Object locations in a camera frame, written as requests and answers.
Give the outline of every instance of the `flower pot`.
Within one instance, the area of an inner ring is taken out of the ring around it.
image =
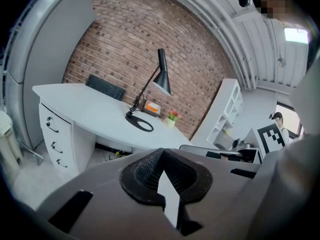
[[[166,126],[168,126],[169,128],[174,128],[175,127],[175,121],[172,121],[171,119],[169,119],[168,117],[166,119],[164,119],[164,124]]]

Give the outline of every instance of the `small potted plant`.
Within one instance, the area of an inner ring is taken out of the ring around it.
[[[175,127],[175,123],[178,119],[181,118],[181,115],[176,110],[170,110],[168,117],[164,120],[164,123],[169,127]]]

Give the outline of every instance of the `white wall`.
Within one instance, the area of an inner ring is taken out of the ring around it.
[[[288,96],[265,89],[242,90],[243,109],[234,120],[230,136],[234,139],[244,139],[251,128],[259,129],[274,123],[269,119],[276,110],[277,101],[291,106]]]

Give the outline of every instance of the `drawer handle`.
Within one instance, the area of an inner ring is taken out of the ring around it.
[[[66,166],[66,165],[62,165],[61,163],[60,163],[60,160],[61,159],[58,159],[56,162],[58,163],[58,165],[60,165],[60,166],[62,166],[62,167],[64,167],[64,168],[68,168],[68,166]]]
[[[49,123],[49,122],[46,123],[46,126],[47,126],[50,130],[54,131],[55,133],[58,133],[58,132],[59,132],[58,130],[52,129],[52,128],[50,127],[50,123]]]
[[[56,143],[57,143],[56,141],[52,142],[51,148],[53,148],[53,149],[54,149],[55,151],[57,151],[58,153],[62,154],[62,153],[63,153],[62,151],[56,150],[56,147],[55,147],[55,144],[56,144]]]

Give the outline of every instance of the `white cabinet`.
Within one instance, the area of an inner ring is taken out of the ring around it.
[[[39,119],[45,146],[55,168],[72,177],[83,172],[94,150],[96,136],[41,103]]]
[[[240,115],[244,102],[241,89],[236,79],[226,78],[199,129],[191,139],[198,147],[215,149],[214,142],[219,132],[230,129],[237,116]]]

